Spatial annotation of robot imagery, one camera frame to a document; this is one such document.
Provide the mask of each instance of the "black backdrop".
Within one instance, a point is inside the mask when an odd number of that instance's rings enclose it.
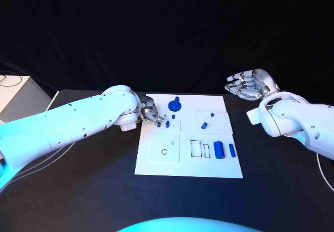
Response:
[[[226,77],[263,68],[280,88],[334,103],[332,9],[306,1],[5,0],[2,70],[54,92],[224,93]]]

